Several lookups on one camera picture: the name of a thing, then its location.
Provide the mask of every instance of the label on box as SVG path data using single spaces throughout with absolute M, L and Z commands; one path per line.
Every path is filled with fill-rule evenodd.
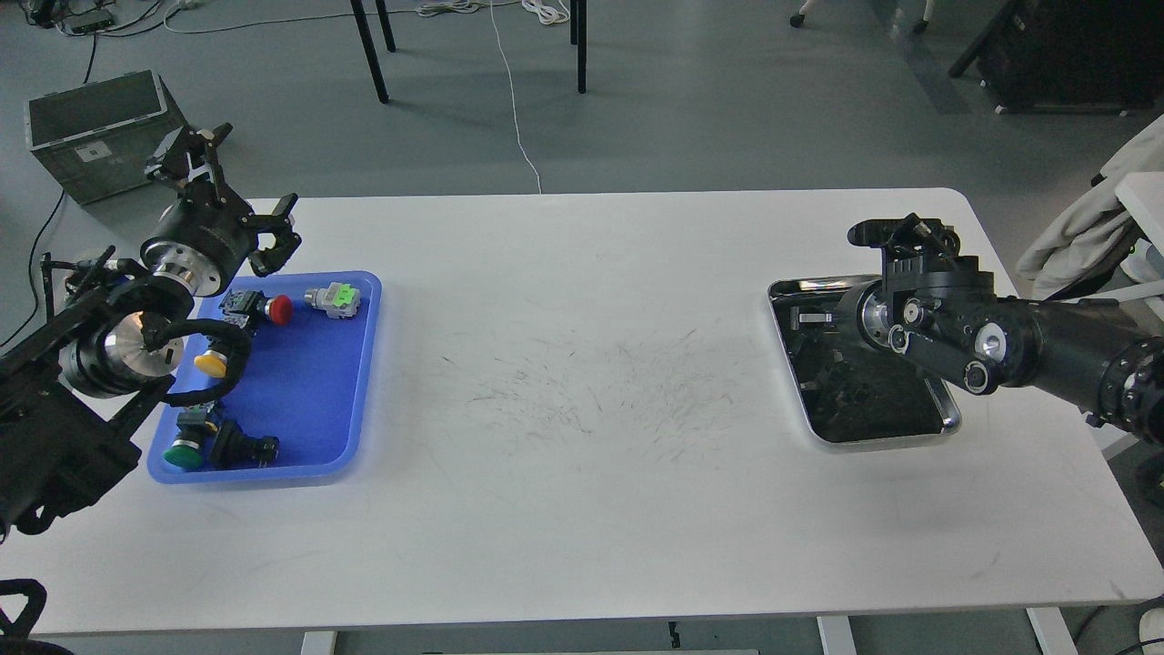
M 93 141 L 92 143 L 81 145 L 80 148 L 73 148 L 73 151 L 77 152 L 77 156 L 80 157 L 80 161 L 83 162 L 91 162 L 113 154 L 113 150 L 109 150 L 109 147 L 105 144 L 105 141 Z

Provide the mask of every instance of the blue tray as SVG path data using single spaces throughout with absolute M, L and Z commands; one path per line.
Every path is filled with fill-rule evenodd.
M 347 282 L 360 289 L 360 311 L 352 319 L 327 318 L 307 306 L 304 291 Z M 258 327 L 250 361 L 239 386 L 222 399 L 223 414 L 250 437 L 275 435 L 279 455 L 269 467 L 253 463 L 229 470 L 210 465 L 183 471 L 162 458 L 178 434 L 179 410 L 166 406 L 147 457 L 155 480 L 166 485 L 285 480 L 334 474 L 346 467 L 360 446 L 364 393 L 382 286 L 365 270 L 305 272 L 270 277 L 239 277 L 230 289 L 258 290 L 267 296 L 291 297 L 294 314 L 284 326 Z M 222 296 L 206 298 L 200 318 L 220 318 Z M 193 365 L 206 350 L 206 340 L 193 336 L 172 391 L 206 389 L 212 382 Z

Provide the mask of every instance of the white cloth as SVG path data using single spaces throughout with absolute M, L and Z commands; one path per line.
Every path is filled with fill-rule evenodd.
M 1103 181 L 1060 213 L 1018 258 L 1018 275 L 1035 280 L 1035 298 L 1083 278 L 1112 251 L 1133 223 L 1126 211 L 1102 215 L 1120 206 L 1115 185 L 1129 172 L 1154 170 L 1164 171 L 1164 115 L 1120 148 L 1100 169 Z

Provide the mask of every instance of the storage box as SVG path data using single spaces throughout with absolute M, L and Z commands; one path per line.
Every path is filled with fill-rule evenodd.
M 29 151 L 80 204 L 148 183 L 146 159 L 185 123 L 154 71 L 49 93 L 24 112 Z

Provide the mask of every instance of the table leg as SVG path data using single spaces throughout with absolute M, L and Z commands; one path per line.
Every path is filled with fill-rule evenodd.
M 303 648 L 299 655 L 334 655 L 335 638 L 340 633 L 335 631 L 308 632 L 303 634 Z
M 824 655 L 857 655 L 849 617 L 817 617 L 816 628 L 821 632 Z
M 991 22 L 986 23 L 982 31 L 974 37 L 974 42 L 971 43 L 970 47 L 966 48 L 966 51 L 958 57 L 958 60 L 950 66 L 950 77 L 961 77 L 961 73 L 966 72 L 966 69 L 970 67 L 970 63 L 978 58 L 978 51 L 982 49 L 982 45 L 986 43 L 986 40 L 989 38 L 991 33 L 994 31 L 994 28 L 999 23 L 1010 17 L 1010 14 L 1014 13 L 1014 8 L 1017 3 L 1018 0 L 1007 0 L 1007 3 L 999 9 L 998 14 L 994 14 Z
M 579 0 L 570 0 L 570 45 L 579 44 Z
M 577 10 L 579 93 L 585 93 L 585 0 L 573 0 Z
M 1043 655 L 1079 655 L 1058 607 L 1028 607 L 1027 617 Z
M 368 70 L 371 72 L 372 84 L 376 85 L 376 97 L 382 105 L 386 105 L 388 88 L 384 87 L 384 73 L 379 71 L 379 59 L 371 42 L 371 30 L 368 29 L 368 15 L 364 14 L 362 0 L 352 0 L 352 14 L 356 17 L 356 29 L 360 30 L 360 42 L 363 43 L 364 56 L 368 58 Z
M 379 16 L 379 30 L 384 33 L 384 44 L 389 52 L 396 52 L 396 37 L 392 36 L 392 23 L 388 21 L 388 7 L 384 0 L 376 0 L 376 14 Z

